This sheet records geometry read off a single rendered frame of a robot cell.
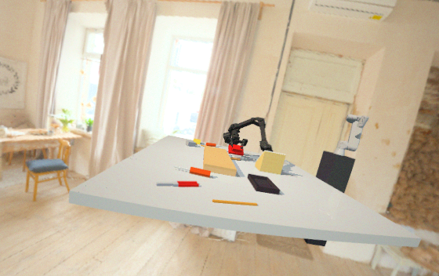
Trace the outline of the tan panel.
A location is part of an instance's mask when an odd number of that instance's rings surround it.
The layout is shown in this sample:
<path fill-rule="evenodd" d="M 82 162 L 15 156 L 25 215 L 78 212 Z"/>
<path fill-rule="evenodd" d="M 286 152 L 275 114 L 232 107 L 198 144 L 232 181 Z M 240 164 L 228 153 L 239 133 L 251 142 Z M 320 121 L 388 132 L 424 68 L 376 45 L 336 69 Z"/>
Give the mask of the tan panel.
<path fill-rule="evenodd" d="M 225 149 L 205 146 L 203 169 L 211 173 L 236 176 L 237 169 Z"/>

